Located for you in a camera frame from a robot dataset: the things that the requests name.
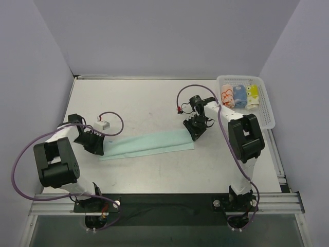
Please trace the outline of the light green towel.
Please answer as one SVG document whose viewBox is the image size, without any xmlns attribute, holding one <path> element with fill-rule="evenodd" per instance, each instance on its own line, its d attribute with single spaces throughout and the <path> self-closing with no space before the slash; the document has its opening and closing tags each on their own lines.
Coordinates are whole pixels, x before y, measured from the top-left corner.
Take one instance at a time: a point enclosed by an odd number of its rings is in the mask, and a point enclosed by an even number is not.
<svg viewBox="0 0 329 247">
<path fill-rule="evenodd" d="M 187 130 L 178 129 L 107 142 L 103 149 L 100 161 L 193 150 L 194 142 Z"/>
</svg>

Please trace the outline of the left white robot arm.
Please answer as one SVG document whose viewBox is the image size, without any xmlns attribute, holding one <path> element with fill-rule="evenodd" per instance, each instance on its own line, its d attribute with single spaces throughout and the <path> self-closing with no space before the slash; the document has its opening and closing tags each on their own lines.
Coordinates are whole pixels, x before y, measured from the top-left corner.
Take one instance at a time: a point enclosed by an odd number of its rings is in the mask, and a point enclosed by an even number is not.
<svg viewBox="0 0 329 247">
<path fill-rule="evenodd" d="M 93 212 L 104 205 L 99 187 L 80 175 L 78 161 L 71 144 L 83 146 L 85 151 L 102 156 L 104 135 L 83 127 L 83 117 L 68 116 L 68 121 L 58 126 L 58 131 L 47 141 L 33 147 L 34 158 L 43 187 L 66 190 L 75 202 Z"/>
</svg>

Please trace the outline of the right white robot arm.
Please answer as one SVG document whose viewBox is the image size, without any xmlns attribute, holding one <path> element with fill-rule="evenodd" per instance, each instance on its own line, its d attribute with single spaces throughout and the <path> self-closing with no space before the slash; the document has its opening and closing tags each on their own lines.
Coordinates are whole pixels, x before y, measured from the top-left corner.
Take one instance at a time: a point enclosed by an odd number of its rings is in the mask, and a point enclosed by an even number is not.
<svg viewBox="0 0 329 247">
<path fill-rule="evenodd" d="M 192 113 L 183 121 L 193 141 L 198 140 L 210 126 L 218 122 L 229 150 L 236 162 L 234 178 L 229 192 L 218 199 L 224 212 L 247 211 L 257 208 L 252 191 L 254 166 L 265 148 L 262 131 L 254 114 L 243 115 L 215 101 L 214 97 L 189 99 Z"/>
</svg>

